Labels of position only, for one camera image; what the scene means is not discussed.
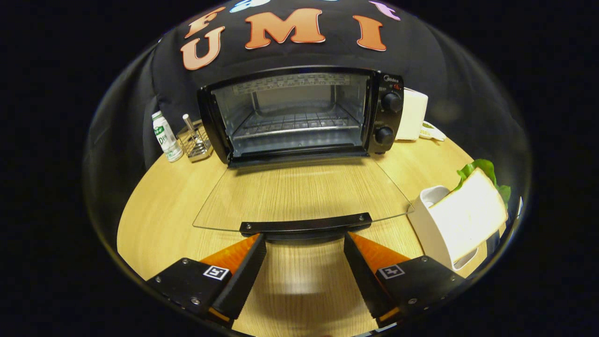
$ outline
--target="wire rack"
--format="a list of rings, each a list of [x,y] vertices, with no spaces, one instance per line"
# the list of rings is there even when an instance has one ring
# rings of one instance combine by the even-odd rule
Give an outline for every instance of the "wire rack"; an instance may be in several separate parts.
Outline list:
[[[277,133],[359,127],[358,121],[342,109],[327,112],[294,113],[267,118],[254,113],[239,127],[234,138],[245,139]]]
[[[192,163],[208,158],[214,150],[208,139],[202,120],[193,122],[193,126],[198,135],[198,141],[194,139],[193,134],[189,132],[187,127],[184,127],[177,133],[179,146],[181,146],[183,153],[187,155],[189,161]]]

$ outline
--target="plastic bottle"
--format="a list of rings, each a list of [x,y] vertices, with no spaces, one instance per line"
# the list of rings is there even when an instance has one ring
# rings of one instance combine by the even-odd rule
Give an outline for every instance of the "plastic bottle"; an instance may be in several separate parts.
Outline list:
[[[158,111],[152,114],[152,126],[154,127],[154,134],[160,143],[160,147],[167,156],[169,162],[177,161],[183,156],[183,150],[177,143],[177,139],[168,125],[167,120],[162,116],[162,111]]]

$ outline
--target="black knob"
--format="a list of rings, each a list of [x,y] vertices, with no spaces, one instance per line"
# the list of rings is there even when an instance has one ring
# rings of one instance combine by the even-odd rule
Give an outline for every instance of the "black knob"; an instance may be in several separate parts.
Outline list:
[[[385,110],[393,110],[394,112],[400,112],[403,104],[401,102],[401,96],[394,92],[390,92],[383,97],[383,108]]]
[[[382,145],[391,145],[395,140],[393,135],[393,129],[389,127],[382,127],[376,130],[374,133],[374,139]]]

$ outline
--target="bread slice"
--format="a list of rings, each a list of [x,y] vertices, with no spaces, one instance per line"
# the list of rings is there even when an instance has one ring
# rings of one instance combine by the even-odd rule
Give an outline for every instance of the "bread slice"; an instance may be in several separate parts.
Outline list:
[[[506,207],[485,172],[474,169],[462,187],[429,208],[455,263],[507,221]]]

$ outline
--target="green lettuce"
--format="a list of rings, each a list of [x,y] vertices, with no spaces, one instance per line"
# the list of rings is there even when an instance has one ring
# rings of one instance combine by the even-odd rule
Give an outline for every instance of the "green lettuce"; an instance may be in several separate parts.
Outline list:
[[[459,170],[458,171],[458,174],[460,177],[459,184],[453,190],[457,191],[460,188],[462,188],[462,184],[464,183],[464,180],[466,180],[466,178],[468,178],[472,174],[474,169],[476,169],[477,167],[480,167],[480,169],[483,170],[483,172],[485,172],[487,177],[489,177],[489,179],[493,182],[493,185],[495,185],[495,188],[497,189],[497,192],[499,192],[499,195],[501,196],[501,199],[503,200],[503,203],[507,209],[507,202],[510,201],[510,195],[512,194],[512,189],[509,186],[505,186],[505,185],[498,186],[497,185],[497,178],[495,177],[495,167],[493,166],[493,163],[488,160],[477,159],[477,160],[473,161],[472,163],[469,163],[466,166],[464,166],[464,168],[462,168],[461,170]]]

